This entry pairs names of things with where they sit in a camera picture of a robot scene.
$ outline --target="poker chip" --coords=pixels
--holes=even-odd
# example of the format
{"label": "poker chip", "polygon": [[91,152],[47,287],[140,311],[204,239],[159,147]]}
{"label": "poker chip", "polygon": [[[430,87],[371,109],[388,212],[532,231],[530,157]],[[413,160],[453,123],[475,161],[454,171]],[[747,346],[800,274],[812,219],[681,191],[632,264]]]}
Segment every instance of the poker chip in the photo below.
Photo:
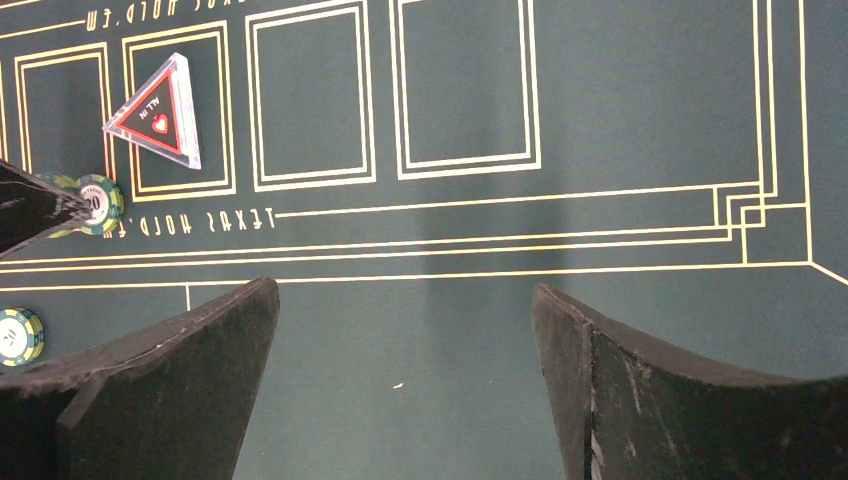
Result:
{"label": "poker chip", "polygon": [[76,182],[82,198],[91,208],[91,218],[79,228],[87,235],[111,232],[124,214],[124,197],[121,189],[103,175],[85,175]]}
{"label": "poker chip", "polygon": [[35,360],[44,350],[44,325],[25,308],[7,308],[0,314],[0,356],[15,367]]}
{"label": "poker chip", "polygon": [[[35,176],[44,180],[45,182],[51,183],[51,184],[61,188],[62,190],[66,191],[68,193],[71,193],[73,195],[79,195],[79,189],[77,188],[77,182],[73,178],[71,178],[67,175],[62,175],[62,174],[53,173],[53,172],[45,172],[45,173],[37,173]],[[65,235],[69,235],[71,233],[73,233],[73,230],[59,230],[58,232],[51,234],[49,238],[64,237]]]}

